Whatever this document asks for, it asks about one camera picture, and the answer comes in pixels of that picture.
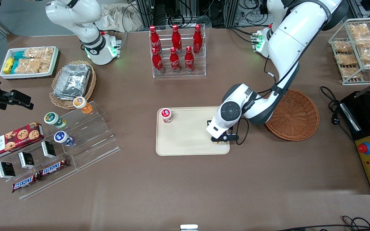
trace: white robotic arm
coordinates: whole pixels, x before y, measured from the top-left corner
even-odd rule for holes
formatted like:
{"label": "white robotic arm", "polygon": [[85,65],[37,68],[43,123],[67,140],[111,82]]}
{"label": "white robotic arm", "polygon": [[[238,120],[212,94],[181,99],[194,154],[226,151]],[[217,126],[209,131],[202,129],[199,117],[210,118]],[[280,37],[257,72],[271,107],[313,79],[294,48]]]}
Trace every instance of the white robotic arm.
{"label": "white robotic arm", "polygon": [[[277,12],[289,13],[286,17],[284,15],[285,19],[270,35],[269,42],[263,47],[276,66],[280,79],[270,88],[268,98],[262,98],[245,84],[232,86],[223,97],[223,103],[207,127],[207,131],[214,138],[219,138],[223,132],[237,123],[241,115],[253,124],[264,124],[269,120],[299,70],[299,58],[319,31],[331,20],[332,14],[341,2],[342,0],[294,0],[290,1],[291,7],[287,10],[277,9],[278,4],[273,3],[274,10]],[[279,6],[287,7],[286,4],[279,4]],[[341,18],[336,20],[340,21],[343,18],[343,13],[340,15]],[[265,29],[266,32],[263,34],[272,33],[272,31],[268,33],[268,30]],[[229,105],[235,107],[240,113],[231,115],[230,111],[226,110]]]}
{"label": "white robotic arm", "polygon": [[117,57],[116,38],[101,35],[94,25],[101,19],[102,10],[95,0],[55,0],[45,7],[48,18],[78,36],[88,57],[97,65],[104,65]]}

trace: wicker basket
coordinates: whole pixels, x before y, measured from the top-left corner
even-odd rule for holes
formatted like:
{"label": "wicker basket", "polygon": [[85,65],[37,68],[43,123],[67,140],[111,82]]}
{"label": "wicker basket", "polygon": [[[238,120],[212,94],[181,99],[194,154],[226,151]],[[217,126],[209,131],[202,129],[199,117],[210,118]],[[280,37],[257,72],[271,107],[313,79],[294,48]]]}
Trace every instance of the wicker basket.
{"label": "wicker basket", "polygon": [[266,127],[282,139],[302,141],[316,132],[319,121],[319,111],[312,100],[297,90],[289,89]]}
{"label": "wicker basket", "polygon": [[[85,61],[73,61],[73,62],[70,62],[68,64],[74,64],[74,65],[84,64],[84,65],[87,65],[91,68],[91,75],[89,76],[89,82],[88,82],[87,90],[86,90],[85,96],[84,96],[84,98],[88,101],[89,97],[91,97],[92,92],[94,91],[95,82],[97,81],[97,76],[95,74],[94,68],[91,66],[91,64],[89,64]],[[62,70],[63,70],[63,67],[56,74],[56,76],[55,76],[55,78],[52,82],[52,85],[51,85],[52,89],[55,89],[55,86],[58,82],[58,78],[61,75]],[[75,109],[74,105],[72,104],[72,100],[58,99],[57,97],[54,96],[54,92],[50,92],[49,97],[51,99],[51,102],[54,105],[58,106],[58,107],[61,107],[61,108],[67,109],[67,110]]]}

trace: red bottle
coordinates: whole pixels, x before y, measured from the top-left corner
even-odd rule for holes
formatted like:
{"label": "red bottle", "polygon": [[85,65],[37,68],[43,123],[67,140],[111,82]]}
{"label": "red bottle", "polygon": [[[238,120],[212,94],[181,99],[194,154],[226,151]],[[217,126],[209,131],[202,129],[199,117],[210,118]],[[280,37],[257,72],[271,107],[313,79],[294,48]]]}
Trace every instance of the red bottle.
{"label": "red bottle", "polygon": [[159,38],[159,35],[157,34],[157,31],[155,29],[155,26],[150,26],[149,31],[151,32],[151,46],[152,48],[156,48],[158,50],[158,54],[162,53],[162,47],[161,47],[161,41]]}
{"label": "red bottle", "polygon": [[162,74],[163,73],[162,59],[158,54],[158,50],[156,48],[152,48],[152,63],[154,64],[155,73]]}
{"label": "red bottle", "polygon": [[176,53],[180,54],[182,52],[182,39],[178,32],[178,25],[174,24],[172,31],[172,46],[176,49]]}
{"label": "red bottle", "polygon": [[194,55],[192,54],[191,46],[186,47],[185,70],[188,73],[191,73],[194,71]]}
{"label": "red bottle", "polygon": [[179,67],[179,57],[178,54],[176,54],[176,49],[174,47],[171,47],[171,56],[169,57],[169,60],[171,61],[172,72],[181,72],[181,68]]}
{"label": "red bottle", "polygon": [[201,34],[201,25],[197,24],[195,26],[194,33],[194,53],[199,54],[202,48],[202,34]]}

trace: brown table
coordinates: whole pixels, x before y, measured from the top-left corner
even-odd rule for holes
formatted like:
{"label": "brown table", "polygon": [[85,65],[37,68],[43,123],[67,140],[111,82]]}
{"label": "brown table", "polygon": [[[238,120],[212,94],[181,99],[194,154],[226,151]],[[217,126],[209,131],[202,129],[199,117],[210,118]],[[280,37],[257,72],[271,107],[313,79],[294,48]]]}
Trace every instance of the brown table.
{"label": "brown table", "polygon": [[[226,155],[161,157],[155,152],[156,112],[162,107],[217,106],[228,88],[246,83],[268,88],[265,59],[231,31],[207,32],[207,76],[153,79],[148,33],[129,34],[121,58],[95,66],[91,99],[105,111],[121,151],[26,201],[0,179],[0,230],[275,230],[340,224],[340,215],[370,221],[370,188],[354,144],[330,123],[325,85],[341,99],[363,87],[342,86],[327,46],[334,31],[322,32],[303,55],[292,88],[317,105],[318,131],[287,142],[265,126],[252,126],[242,146]],[[89,61],[75,36],[10,36],[9,47],[57,46],[59,67]],[[272,64],[267,69],[276,73]],[[47,111],[65,114],[48,97],[52,79],[5,81],[32,97],[33,111],[0,110],[0,135]]]}

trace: red-lidded cup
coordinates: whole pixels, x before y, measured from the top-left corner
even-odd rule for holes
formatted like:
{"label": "red-lidded cup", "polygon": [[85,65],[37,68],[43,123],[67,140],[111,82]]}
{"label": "red-lidded cup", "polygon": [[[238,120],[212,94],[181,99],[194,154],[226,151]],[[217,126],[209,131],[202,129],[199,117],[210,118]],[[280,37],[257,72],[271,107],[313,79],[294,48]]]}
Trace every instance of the red-lidded cup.
{"label": "red-lidded cup", "polygon": [[162,111],[161,111],[161,117],[162,117],[162,120],[165,123],[170,123],[172,121],[172,113],[171,113],[171,110],[169,110],[167,108],[162,109]]}

